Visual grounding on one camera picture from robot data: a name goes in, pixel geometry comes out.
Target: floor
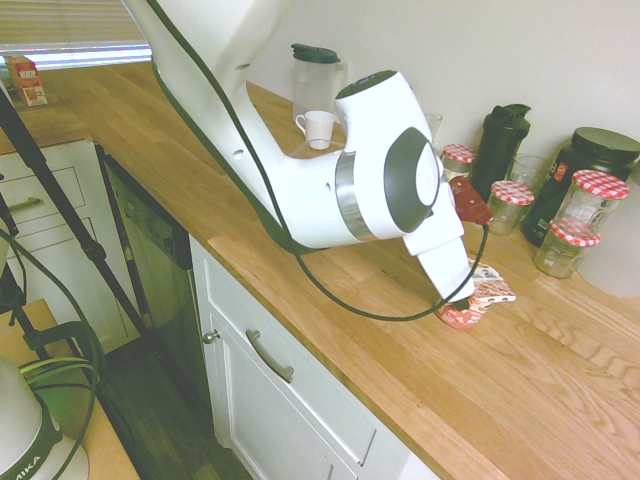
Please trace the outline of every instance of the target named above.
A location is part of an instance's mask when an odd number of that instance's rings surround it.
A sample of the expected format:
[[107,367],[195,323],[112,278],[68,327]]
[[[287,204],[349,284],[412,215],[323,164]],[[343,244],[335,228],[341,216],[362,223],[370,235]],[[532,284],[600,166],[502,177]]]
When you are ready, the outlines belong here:
[[251,480],[140,340],[107,355],[101,403],[142,480]]

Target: window blind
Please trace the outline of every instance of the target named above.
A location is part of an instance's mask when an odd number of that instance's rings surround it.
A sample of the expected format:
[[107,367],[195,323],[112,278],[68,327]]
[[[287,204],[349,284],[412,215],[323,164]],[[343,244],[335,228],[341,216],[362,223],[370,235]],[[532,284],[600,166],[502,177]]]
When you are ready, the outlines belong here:
[[121,0],[0,0],[0,55],[38,69],[150,58]]

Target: cabinet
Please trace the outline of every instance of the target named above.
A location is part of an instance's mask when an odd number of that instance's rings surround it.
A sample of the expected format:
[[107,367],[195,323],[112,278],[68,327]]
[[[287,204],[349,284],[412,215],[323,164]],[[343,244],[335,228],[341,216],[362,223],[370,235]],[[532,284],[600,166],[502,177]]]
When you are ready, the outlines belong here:
[[216,437],[254,478],[437,478],[194,239],[191,251]]
[[[133,288],[116,231],[102,173],[93,143],[79,141],[42,149],[49,168],[84,222],[104,247],[107,263],[129,298]],[[39,180],[17,153],[0,157],[0,191],[9,206],[20,205],[12,215],[20,230],[18,242],[42,262],[70,290],[105,351],[137,336],[111,290],[86,257],[80,244],[46,194]],[[66,297],[27,260],[27,301],[44,298],[59,322],[77,320]],[[13,253],[8,265],[19,285],[22,272]]]

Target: milk carton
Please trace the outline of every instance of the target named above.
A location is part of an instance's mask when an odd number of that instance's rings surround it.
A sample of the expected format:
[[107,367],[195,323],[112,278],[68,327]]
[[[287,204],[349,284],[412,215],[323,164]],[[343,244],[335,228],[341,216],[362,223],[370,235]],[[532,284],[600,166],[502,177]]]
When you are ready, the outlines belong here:
[[26,57],[4,57],[11,74],[13,86],[24,103],[30,107],[45,105],[47,97],[44,95],[42,80],[36,70],[36,64]]

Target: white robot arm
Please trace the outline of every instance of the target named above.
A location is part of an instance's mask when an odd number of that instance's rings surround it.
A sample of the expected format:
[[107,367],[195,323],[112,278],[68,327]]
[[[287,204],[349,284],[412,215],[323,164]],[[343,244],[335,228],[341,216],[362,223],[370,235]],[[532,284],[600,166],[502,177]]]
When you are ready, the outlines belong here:
[[[403,237],[443,298],[463,283],[470,270],[462,224],[427,122],[399,72],[376,73],[340,92],[343,150],[294,159],[246,90],[247,69],[287,0],[124,3],[151,45],[168,98],[280,245],[289,249],[281,219],[303,249]],[[472,293],[468,280],[451,301]]]

